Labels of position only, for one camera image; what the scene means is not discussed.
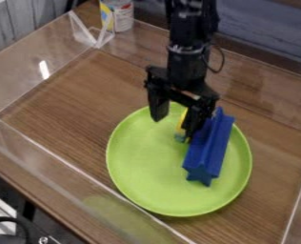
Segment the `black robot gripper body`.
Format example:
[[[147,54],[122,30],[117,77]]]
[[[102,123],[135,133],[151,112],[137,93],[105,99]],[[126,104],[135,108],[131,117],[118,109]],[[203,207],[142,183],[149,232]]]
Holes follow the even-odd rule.
[[[155,86],[169,90],[170,102],[175,101],[187,108],[213,106],[219,99],[218,93],[206,84],[210,46],[197,49],[169,47],[167,66],[147,66],[145,87]]]

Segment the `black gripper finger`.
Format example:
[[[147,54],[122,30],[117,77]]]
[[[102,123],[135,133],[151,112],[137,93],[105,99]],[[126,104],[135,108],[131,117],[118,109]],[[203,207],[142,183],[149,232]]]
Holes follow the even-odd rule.
[[[169,115],[170,95],[169,90],[155,86],[147,87],[150,117],[155,122],[159,122]]]
[[[194,132],[202,127],[205,121],[213,116],[214,107],[187,108],[187,114],[182,127],[186,129],[186,136],[191,137]]]

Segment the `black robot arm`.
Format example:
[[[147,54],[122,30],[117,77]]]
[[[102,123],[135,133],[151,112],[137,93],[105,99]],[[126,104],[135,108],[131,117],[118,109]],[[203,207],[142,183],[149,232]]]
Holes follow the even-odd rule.
[[[211,117],[219,99],[205,82],[211,38],[219,24],[217,0],[166,0],[166,16],[167,67],[146,67],[150,117],[161,121],[169,115],[170,102],[178,102],[187,108],[181,137],[191,138]]]

